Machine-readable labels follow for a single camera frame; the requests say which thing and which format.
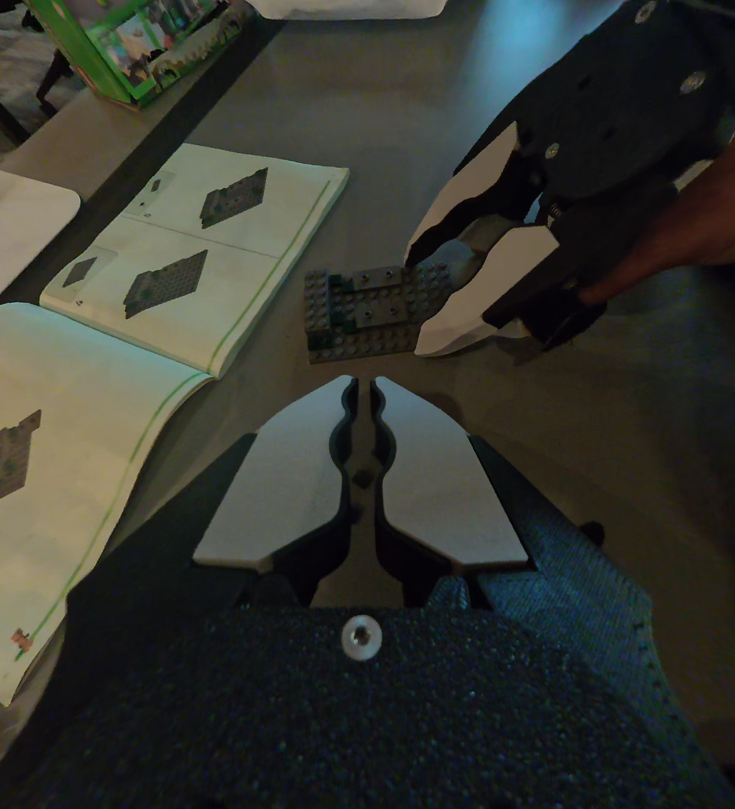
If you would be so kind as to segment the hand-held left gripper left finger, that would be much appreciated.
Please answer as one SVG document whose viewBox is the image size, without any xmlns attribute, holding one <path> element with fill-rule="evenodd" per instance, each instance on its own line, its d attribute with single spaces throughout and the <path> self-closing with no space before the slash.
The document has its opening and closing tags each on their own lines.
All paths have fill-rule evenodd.
<svg viewBox="0 0 735 809">
<path fill-rule="evenodd" d="M 341 375 L 258 431 L 193 553 L 205 567 L 275 573 L 308 606 L 351 543 L 345 463 L 359 383 Z"/>
</svg>

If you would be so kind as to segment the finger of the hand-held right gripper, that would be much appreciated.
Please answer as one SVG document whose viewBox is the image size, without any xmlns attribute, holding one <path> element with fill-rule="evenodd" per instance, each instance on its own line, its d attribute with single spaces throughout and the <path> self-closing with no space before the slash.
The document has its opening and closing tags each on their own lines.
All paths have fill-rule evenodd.
<svg viewBox="0 0 735 809">
<path fill-rule="evenodd" d="M 422 324 L 415 355 L 446 356 L 497 334 L 499 327 L 487 322 L 484 313 L 557 247 L 558 241 L 545 226 L 512 228 L 484 261 L 460 240 L 443 244 L 427 262 L 445 266 L 453 292 L 442 309 Z"/>
<path fill-rule="evenodd" d="M 432 257 L 472 230 L 511 230 L 524 223 L 534 195 L 532 165 L 522 155 L 518 122 L 511 121 L 459 167 L 439 191 L 405 249 L 404 267 Z"/>
</svg>

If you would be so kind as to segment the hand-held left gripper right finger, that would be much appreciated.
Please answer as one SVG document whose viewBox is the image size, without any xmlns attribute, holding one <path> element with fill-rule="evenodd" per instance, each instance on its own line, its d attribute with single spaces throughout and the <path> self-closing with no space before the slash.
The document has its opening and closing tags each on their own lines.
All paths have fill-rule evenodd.
<svg viewBox="0 0 735 809">
<path fill-rule="evenodd" d="M 469 433 L 435 404 L 388 377 L 371 382 L 376 555 L 422 607 L 443 577 L 530 567 L 530 556 Z"/>
</svg>

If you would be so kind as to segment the grey brick baseplate build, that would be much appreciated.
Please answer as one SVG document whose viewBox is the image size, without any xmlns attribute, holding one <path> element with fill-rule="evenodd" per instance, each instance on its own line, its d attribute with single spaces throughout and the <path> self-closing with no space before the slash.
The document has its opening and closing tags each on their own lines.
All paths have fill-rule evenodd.
<svg viewBox="0 0 735 809">
<path fill-rule="evenodd" d="M 311 365 L 411 352 L 422 325 L 454 292 L 447 262 L 303 276 L 303 331 Z"/>
</svg>

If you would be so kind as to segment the grey desk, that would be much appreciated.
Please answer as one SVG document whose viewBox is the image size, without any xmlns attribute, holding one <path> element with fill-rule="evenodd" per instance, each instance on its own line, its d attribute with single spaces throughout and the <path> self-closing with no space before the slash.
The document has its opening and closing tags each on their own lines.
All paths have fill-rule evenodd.
<svg viewBox="0 0 735 809">
<path fill-rule="evenodd" d="M 494 341 L 311 366 L 303 273 L 400 262 L 502 107 L 618 2 L 449 2 L 423 21 L 266 24 L 139 113 L 83 92 L 3 167 L 75 190 L 77 218 L 0 298 L 36 303 L 183 141 L 347 167 L 341 197 L 229 372 L 161 431 L 111 552 L 242 434 L 338 374 L 359 377 L 351 473 L 376 470 L 369 382 L 388 376 L 480 435 L 652 597 L 665 672 L 701 743 L 735 765 L 735 291 L 677 269 L 571 344 Z"/>
</svg>

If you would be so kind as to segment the person's right hand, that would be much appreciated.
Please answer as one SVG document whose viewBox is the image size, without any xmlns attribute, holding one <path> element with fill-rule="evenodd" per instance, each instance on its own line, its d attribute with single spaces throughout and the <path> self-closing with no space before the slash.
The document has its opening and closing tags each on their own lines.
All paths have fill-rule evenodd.
<svg viewBox="0 0 735 809">
<path fill-rule="evenodd" d="M 657 273 L 688 265 L 735 264 L 735 135 L 710 167 L 650 222 L 629 254 L 578 298 L 592 307 Z"/>
</svg>

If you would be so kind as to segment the white paper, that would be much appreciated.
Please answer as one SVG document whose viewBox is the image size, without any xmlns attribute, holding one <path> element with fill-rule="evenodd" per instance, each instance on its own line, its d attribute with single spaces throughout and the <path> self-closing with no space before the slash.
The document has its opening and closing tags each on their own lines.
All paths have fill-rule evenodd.
<svg viewBox="0 0 735 809">
<path fill-rule="evenodd" d="M 447 1 L 248 1 L 266 19 L 357 21 L 431 19 Z"/>
</svg>

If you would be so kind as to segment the open instruction booklet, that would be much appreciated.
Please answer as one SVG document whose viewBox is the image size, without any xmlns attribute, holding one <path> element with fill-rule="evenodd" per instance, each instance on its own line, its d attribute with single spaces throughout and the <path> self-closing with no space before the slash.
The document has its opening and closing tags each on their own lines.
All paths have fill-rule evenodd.
<svg viewBox="0 0 735 809">
<path fill-rule="evenodd" d="M 0 305 L 0 704 L 158 435 L 222 378 L 350 177 L 181 146 L 38 303 Z"/>
</svg>

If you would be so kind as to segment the green toy box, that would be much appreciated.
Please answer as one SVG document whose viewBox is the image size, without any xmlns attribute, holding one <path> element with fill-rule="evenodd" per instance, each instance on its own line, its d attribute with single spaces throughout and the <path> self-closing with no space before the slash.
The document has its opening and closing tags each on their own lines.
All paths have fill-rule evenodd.
<svg viewBox="0 0 735 809">
<path fill-rule="evenodd" d="M 259 18 L 242 1 L 28 1 L 69 67 L 97 95 L 148 106 Z"/>
</svg>

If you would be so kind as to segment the white stand base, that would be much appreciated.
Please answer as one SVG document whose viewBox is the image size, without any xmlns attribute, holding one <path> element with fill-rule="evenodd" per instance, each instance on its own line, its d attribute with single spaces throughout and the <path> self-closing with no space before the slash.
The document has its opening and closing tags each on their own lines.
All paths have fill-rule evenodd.
<svg viewBox="0 0 735 809">
<path fill-rule="evenodd" d="M 0 295 L 74 219 L 69 188 L 0 170 Z"/>
</svg>

